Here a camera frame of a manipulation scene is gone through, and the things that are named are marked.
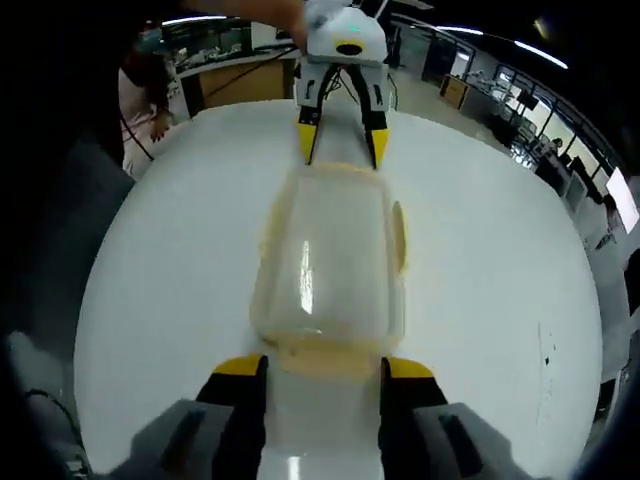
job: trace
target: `white table surface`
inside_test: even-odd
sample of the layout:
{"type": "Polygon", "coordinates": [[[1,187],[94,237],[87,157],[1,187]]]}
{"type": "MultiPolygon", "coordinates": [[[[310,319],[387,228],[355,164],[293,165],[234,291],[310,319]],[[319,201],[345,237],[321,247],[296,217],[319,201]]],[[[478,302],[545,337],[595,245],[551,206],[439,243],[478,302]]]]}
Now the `white table surface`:
{"type": "MultiPolygon", "coordinates": [[[[329,103],[315,161],[367,163],[354,104],[329,103]]],[[[98,472],[212,368],[259,344],[249,305],[258,246],[285,175],[301,163],[291,101],[200,113],[132,190],[85,292],[75,393],[98,472]]],[[[388,115],[380,175],[408,227],[406,336],[398,356],[433,369],[510,442],[534,476],[565,477],[598,397],[598,302],[557,195],[504,154],[414,116],[388,115]]]]}

